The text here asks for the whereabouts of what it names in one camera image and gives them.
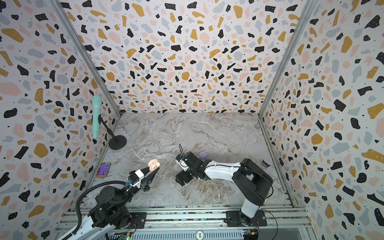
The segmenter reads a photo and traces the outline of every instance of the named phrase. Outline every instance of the microphone stand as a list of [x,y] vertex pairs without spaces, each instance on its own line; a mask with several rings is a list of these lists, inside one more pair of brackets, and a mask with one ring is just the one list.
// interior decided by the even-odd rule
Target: microphone stand
[[107,127],[107,125],[105,124],[106,121],[105,122],[103,121],[101,115],[99,115],[99,123],[100,122],[107,129],[107,133],[112,136],[112,139],[109,141],[109,144],[108,144],[109,148],[112,150],[117,150],[124,147],[125,144],[127,143],[126,137],[124,137],[123,135],[115,136],[112,130],[109,127]]

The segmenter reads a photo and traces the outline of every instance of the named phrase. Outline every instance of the marble tabletop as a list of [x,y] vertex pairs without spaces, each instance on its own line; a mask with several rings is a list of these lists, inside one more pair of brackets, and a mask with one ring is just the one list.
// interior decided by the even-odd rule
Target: marble tabletop
[[[175,163],[180,153],[208,153],[207,159],[235,163],[249,158],[258,166],[262,160],[270,166],[265,170],[274,179],[273,195],[265,204],[282,204],[285,194],[257,121],[249,113],[124,113],[116,130],[124,135],[127,144],[119,150],[108,149],[104,162],[111,162],[108,176],[96,178],[93,185],[104,181],[126,181],[129,172],[145,168],[151,159],[161,163],[148,192],[138,192],[127,206],[166,207],[201,205],[241,205],[244,196],[233,183],[225,180],[193,179],[185,186],[175,181],[182,169]],[[82,208],[96,205],[96,189],[84,199]]]

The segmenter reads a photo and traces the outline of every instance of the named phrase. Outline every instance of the round black base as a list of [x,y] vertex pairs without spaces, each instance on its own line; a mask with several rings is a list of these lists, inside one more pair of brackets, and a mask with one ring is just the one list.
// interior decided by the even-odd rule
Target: round black base
[[123,135],[115,136],[115,139],[109,141],[109,148],[112,150],[117,150],[125,146],[127,139]]

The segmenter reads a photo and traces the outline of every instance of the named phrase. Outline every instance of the pink earbud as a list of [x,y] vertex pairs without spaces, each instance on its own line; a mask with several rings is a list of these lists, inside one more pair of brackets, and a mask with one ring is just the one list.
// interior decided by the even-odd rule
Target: pink earbud
[[159,166],[160,166],[160,163],[158,162],[157,159],[152,159],[152,160],[149,161],[149,163],[148,163],[148,167],[149,167],[149,170],[150,170],[150,171],[155,170],[155,169],[158,168]]

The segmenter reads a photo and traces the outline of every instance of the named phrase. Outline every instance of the patterned wall panel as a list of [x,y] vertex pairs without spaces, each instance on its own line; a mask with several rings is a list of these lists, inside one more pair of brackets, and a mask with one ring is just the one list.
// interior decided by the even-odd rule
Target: patterned wall panel
[[104,148],[91,126],[101,92],[47,2],[0,1],[0,12],[0,239],[50,239]]
[[384,1],[322,1],[262,118],[318,239],[384,239]]
[[127,112],[258,112],[306,1],[66,0]]

